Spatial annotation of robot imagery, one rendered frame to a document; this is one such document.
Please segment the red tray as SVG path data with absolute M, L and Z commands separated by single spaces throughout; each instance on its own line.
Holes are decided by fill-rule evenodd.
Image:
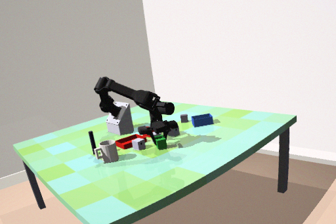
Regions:
M 115 141 L 116 143 L 116 146 L 120 147 L 120 148 L 123 148 L 123 149 L 126 149 L 126 148 L 131 148 L 133 147 L 133 144 L 132 144 L 132 140 L 134 139 L 137 139 L 137 138 L 140 138 L 140 139 L 144 139 L 145 142 L 147 142 L 147 138 L 142 136 L 142 135 L 138 135 L 138 134 L 134 134 L 134 135 L 131 135 L 129 137 L 124 137 L 120 140 L 117 140 Z

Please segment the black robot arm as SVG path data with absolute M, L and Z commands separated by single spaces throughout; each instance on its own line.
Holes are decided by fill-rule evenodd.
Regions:
M 134 90 L 130 87 L 124 86 L 120 83 L 116 83 L 114 80 L 108 77 L 100 77 L 98 83 L 94 88 L 95 92 L 100 95 L 100 108 L 103 112 L 110 112 L 111 116 L 117 117 L 121 108 L 113 104 L 114 99 L 109 96 L 108 92 L 113 91 L 119 95 L 134 100 L 135 104 L 139 107 L 148 110 L 150 115 L 165 114 L 172 115 L 175 111 L 175 106 L 171 102 L 161 102 L 157 94 L 144 91 Z M 152 100 L 155 97 L 154 100 Z M 154 130 L 156 134 L 165 132 L 165 129 L 169 127 L 168 121 L 161 121 L 160 118 L 157 121 L 150 120 L 150 129 Z

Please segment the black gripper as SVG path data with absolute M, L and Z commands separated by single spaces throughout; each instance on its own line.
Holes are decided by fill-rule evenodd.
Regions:
M 158 118 L 160 118 L 160 120 L 163 121 L 162 114 L 150 115 L 150 120 L 153 120 L 154 122 L 157 121 Z M 167 134 L 168 134 L 168 132 L 171 131 L 171 129 L 179 128 L 178 123 L 175 120 L 168 121 L 168 124 L 169 124 L 169 127 L 167 129 L 165 129 L 165 132 L 163 132 L 163 136 L 166 138 L 166 140 L 167 140 Z M 149 135 L 152 138 L 154 144 L 156 145 L 156 142 L 155 142 L 155 139 L 154 139 L 154 134 L 152 133 L 152 130 L 150 129 L 150 127 L 139 126 L 138 127 L 138 132 L 139 132 L 140 135 L 145 135 L 145 134 Z

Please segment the grey mug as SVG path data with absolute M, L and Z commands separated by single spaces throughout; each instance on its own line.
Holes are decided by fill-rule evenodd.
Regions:
M 98 155 L 100 150 L 101 155 Z M 101 159 L 103 162 L 110 163 L 115 162 L 119 159 L 117 153 L 116 142 L 114 140 L 106 140 L 99 143 L 99 148 L 94 149 L 96 154 L 96 159 Z

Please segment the green gauge with short grey pin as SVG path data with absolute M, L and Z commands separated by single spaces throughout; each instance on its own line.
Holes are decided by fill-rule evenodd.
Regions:
M 157 149 L 167 148 L 166 138 L 163 135 L 154 136 Z

